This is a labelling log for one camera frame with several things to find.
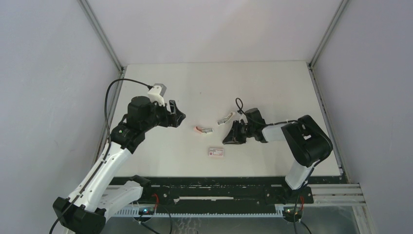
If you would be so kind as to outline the red white staple box sleeve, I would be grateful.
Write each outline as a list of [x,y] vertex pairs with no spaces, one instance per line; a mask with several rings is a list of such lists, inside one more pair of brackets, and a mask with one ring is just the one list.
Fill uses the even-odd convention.
[[208,152],[209,157],[224,157],[224,149],[223,148],[209,148]]

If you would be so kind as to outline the pink white stapler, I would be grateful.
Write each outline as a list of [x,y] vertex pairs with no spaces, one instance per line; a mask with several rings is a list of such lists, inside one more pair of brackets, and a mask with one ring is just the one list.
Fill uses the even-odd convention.
[[201,128],[199,126],[195,126],[194,130],[200,134],[210,134],[213,133],[212,128]]

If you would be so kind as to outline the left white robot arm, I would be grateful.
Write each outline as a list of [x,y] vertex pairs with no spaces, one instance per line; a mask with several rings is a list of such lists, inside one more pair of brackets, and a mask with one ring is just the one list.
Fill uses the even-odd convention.
[[161,104],[145,96],[133,97],[128,112],[112,129],[105,151],[99,157],[80,185],[66,198],[53,203],[60,223],[69,234],[99,234],[106,222],[127,204],[147,203],[152,190],[147,180],[134,176],[118,189],[104,195],[116,172],[133,155],[145,134],[154,127],[177,128],[186,115],[174,100]]

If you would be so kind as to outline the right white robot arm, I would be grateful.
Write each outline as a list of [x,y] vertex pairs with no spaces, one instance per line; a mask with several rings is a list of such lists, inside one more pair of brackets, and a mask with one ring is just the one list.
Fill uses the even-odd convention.
[[333,144],[327,134],[310,115],[297,120],[266,123],[260,111],[252,108],[244,113],[246,120],[235,120],[224,145],[245,144],[248,138],[261,143],[286,141],[294,162],[284,178],[282,198],[293,203],[300,198],[300,189],[306,186],[314,168],[326,160],[333,151]]

